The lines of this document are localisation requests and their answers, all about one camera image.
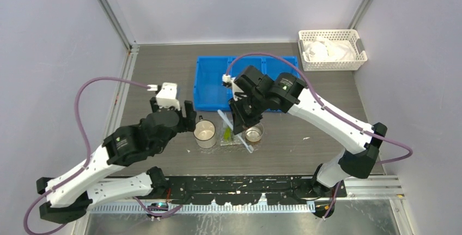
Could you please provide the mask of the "green toothpaste tube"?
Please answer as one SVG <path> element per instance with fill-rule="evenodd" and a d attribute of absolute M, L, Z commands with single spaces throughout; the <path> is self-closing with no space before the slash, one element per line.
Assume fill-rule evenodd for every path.
<path fill-rule="evenodd" d="M 229 126 L 224 127 L 222 139 L 224 142 L 231 142 L 233 140 L 233 130 Z"/>

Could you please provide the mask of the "clear acrylic toothbrush holder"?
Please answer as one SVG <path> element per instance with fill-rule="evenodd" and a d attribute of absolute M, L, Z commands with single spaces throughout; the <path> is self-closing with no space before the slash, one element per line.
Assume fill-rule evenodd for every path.
<path fill-rule="evenodd" d="M 242 141 L 233 134 L 232 129 L 225 121 L 221 122 L 221 127 L 218 132 L 218 140 L 220 146 L 242 145 Z"/>

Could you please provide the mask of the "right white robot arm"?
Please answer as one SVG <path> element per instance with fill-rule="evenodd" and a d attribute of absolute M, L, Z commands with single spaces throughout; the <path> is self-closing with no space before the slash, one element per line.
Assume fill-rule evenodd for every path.
<path fill-rule="evenodd" d="M 357 122 L 336 107 L 329 108 L 319 96 L 313 96 L 305 81 L 291 73 L 281 73 L 272 80 L 250 65 L 237 77 L 224 74 L 223 85 L 233 97 L 228 104 L 232 112 L 235 135 L 257 125 L 267 110 L 276 110 L 301 118 L 339 142 L 344 150 L 329 162 L 320 164 L 311 180 L 311 190 L 325 197 L 333 187 L 348 177 L 366 179 L 374 167 L 387 128 Z"/>

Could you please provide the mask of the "white-inside mug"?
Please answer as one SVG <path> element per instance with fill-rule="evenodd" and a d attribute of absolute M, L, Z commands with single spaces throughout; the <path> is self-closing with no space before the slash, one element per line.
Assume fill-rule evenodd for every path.
<path fill-rule="evenodd" d="M 210 149 L 216 144 L 216 126 L 203 116 L 199 116 L 193 135 L 197 145 L 203 149 Z"/>

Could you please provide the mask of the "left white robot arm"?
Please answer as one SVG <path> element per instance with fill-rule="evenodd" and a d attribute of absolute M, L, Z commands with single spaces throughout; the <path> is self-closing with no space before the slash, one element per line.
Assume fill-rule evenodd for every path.
<path fill-rule="evenodd" d="M 46 196 L 39 207 L 41 219 L 67 224 L 104 203 L 127 197 L 164 197 L 169 183 L 156 166 L 134 177 L 102 182 L 113 173 L 162 153 L 178 133 L 195 130 L 197 112 L 191 101 L 186 100 L 180 109 L 161 107 L 155 98 L 150 104 L 150 114 L 138 124 L 119 127 L 88 160 L 59 177 L 37 180 L 38 193 Z"/>

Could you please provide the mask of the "blue three-compartment bin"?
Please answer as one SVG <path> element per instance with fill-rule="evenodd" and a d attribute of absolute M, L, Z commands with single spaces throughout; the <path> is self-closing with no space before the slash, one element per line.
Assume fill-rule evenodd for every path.
<path fill-rule="evenodd" d="M 234 56 L 199 56 L 196 61 L 196 74 L 193 86 L 193 104 L 198 111 L 230 111 L 228 100 L 233 96 L 232 90 L 222 85 L 225 74 Z M 300 77 L 289 65 L 272 57 L 248 56 L 235 63 L 231 77 L 238 76 L 247 66 L 256 67 L 263 74 L 275 80 L 281 73 L 290 73 Z"/>

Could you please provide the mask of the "steel cup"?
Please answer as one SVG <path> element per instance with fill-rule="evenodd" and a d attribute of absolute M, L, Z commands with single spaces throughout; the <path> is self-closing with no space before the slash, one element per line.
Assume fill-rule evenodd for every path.
<path fill-rule="evenodd" d="M 249 142 L 259 142 L 264 134 L 264 127 L 262 123 L 258 123 L 245 130 L 244 135 Z"/>

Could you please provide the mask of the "white plastic basket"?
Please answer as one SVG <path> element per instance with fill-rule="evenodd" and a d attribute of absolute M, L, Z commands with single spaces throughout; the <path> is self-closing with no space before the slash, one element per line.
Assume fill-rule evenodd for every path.
<path fill-rule="evenodd" d="M 301 30 L 298 36 L 304 71 L 356 71 L 368 60 L 355 29 Z"/>

